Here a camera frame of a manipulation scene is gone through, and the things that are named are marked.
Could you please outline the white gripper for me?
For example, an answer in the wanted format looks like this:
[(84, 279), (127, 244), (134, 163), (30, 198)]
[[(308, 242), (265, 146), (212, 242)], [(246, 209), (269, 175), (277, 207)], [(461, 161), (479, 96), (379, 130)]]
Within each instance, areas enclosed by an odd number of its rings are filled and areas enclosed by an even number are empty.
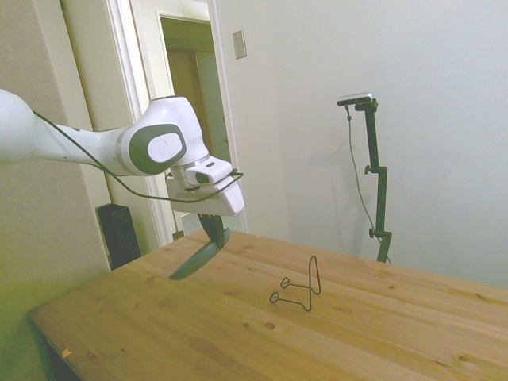
[(221, 216), (234, 216), (244, 208), (237, 181), (233, 177), (225, 177), (219, 183), (184, 188), (178, 186), (173, 178), (167, 178), (166, 184), (172, 209), (199, 214), (198, 219), (210, 242), (218, 247), (219, 241), (225, 239)]

